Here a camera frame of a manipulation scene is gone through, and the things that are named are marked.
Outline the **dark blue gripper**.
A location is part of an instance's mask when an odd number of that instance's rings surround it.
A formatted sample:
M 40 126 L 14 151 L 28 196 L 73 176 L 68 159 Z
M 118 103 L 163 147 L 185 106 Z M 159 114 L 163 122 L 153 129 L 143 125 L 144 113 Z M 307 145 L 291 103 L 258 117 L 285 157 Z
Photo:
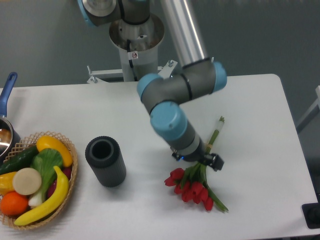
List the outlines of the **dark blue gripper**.
M 224 166 L 223 159 L 216 153 L 205 153 L 205 145 L 203 142 L 199 142 L 198 146 L 192 149 L 191 153 L 183 153 L 182 150 L 176 150 L 171 148 L 172 157 L 177 161 L 186 162 L 201 162 L 204 158 L 204 164 L 212 168 L 215 172 L 221 171 Z

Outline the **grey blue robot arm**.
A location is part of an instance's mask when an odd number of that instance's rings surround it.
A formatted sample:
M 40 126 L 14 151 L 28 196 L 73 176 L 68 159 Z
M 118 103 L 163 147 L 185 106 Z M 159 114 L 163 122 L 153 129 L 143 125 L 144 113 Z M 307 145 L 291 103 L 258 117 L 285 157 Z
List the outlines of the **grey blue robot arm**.
M 109 37 L 119 51 L 123 79 L 137 82 L 150 123 L 169 144 L 173 157 L 221 170 L 223 160 L 205 152 L 205 145 L 180 108 L 227 84 L 224 67 L 207 54 L 191 3 L 161 1 L 166 25 L 151 13 L 148 0 L 80 0 L 78 6 L 87 24 L 109 24 Z M 158 69 L 158 48 L 166 26 L 182 68 L 179 73 L 174 73 L 171 66 Z

